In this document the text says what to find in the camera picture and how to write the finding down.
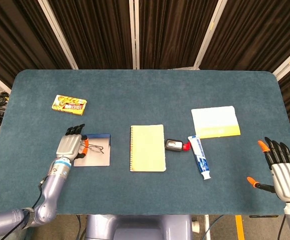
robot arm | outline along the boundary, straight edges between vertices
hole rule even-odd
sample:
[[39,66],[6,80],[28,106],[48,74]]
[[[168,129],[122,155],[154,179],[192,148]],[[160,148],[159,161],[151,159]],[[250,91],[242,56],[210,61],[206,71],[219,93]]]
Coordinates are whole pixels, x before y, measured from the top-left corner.
[[290,150],[284,143],[278,143],[265,137],[268,146],[258,141],[259,146],[265,154],[268,167],[273,176],[274,186],[261,184],[251,177],[247,180],[254,188],[259,188],[276,195],[286,203],[284,213],[290,229]]
[[83,124],[71,127],[61,138],[56,151],[57,159],[51,164],[48,175],[38,185],[42,190],[42,184],[45,182],[41,191],[44,197],[42,204],[37,207],[35,204],[31,208],[13,209],[0,213],[0,236],[28,227],[47,224],[56,217],[57,201],[70,172],[72,162],[78,157],[84,157],[79,153],[82,139],[80,133],[83,127]]

notebook spiral binding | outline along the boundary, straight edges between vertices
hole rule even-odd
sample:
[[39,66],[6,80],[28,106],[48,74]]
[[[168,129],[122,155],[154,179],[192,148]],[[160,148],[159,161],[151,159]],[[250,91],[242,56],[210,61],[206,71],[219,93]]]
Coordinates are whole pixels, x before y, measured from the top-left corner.
[[130,171],[133,171],[133,167],[132,167],[133,152],[132,152],[132,149],[133,149],[133,127],[130,127],[130,143],[129,143],[129,170]]

robotic hand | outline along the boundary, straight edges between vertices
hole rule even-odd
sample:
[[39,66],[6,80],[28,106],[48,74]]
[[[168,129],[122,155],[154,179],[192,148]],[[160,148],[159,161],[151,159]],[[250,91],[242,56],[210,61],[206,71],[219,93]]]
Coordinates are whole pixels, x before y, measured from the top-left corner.
[[262,141],[258,141],[258,144],[265,154],[274,186],[261,184],[251,177],[247,177],[247,180],[254,188],[276,193],[279,199],[286,202],[284,212],[290,229],[290,149],[284,143],[272,141],[268,137],[265,137],[265,141],[268,146]]
[[[36,203],[32,207],[0,213],[0,236],[5,235],[2,240],[13,231],[38,227],[51,222],[56,217],[57,201],[72,163],[77,158],[83,158],[87,152],[85,146],[83,152],[79,153],[81,142],[88,143],[87,136],[81,135],[84,126],[85,124],[68,128],[65,136],[61,138],[56,151],[57,158],[51,163],[47,176],[38,185],[40,195]],[[36,207],[42,195],[44,201]]]

orange fingertip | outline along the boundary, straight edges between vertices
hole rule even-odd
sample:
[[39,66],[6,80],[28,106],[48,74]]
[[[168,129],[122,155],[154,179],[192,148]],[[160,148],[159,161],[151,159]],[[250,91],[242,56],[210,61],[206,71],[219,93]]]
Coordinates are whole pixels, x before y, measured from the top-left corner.
[[261,140],[257,141],[257,143],[260,146],[260,148],[263,151],[263,153],[270,151],[270,148],[264,142],[262,142]]
[[254,187],[254,188],[256,188],[256,184],[259,184],[259,182],[258,181],[256,181],[254,178],[252,178],[252,177],[250,177],[250,176],[248,176],[247,177],[247,181]]

floor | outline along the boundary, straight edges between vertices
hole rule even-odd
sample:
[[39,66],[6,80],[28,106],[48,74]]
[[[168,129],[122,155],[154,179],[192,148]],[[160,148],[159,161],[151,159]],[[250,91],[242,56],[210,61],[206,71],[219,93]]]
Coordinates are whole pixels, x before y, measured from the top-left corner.
[[[193,215],[194,220],[199,221],[200,233],[194,233],[194,240],[201,240],[204,229],[204,216]],[[209,217],[210,223],[217,218],[216,215]],[[243,216],[244,237],[246,240],[275,240],[283,217],[278,218],[249,218]],[[86,225],[86,216],[81,216],[81,232]],[[74,240],[76,239],[79,223],[75,215],[58,215],[50,224],[35,228],[32,240]],[[226,215],[220,219],[211,230],[212,240],[237,240],[236,220],[233,215]],[[285,224],[280,237],[281,240],[290,240],[290,231]]]

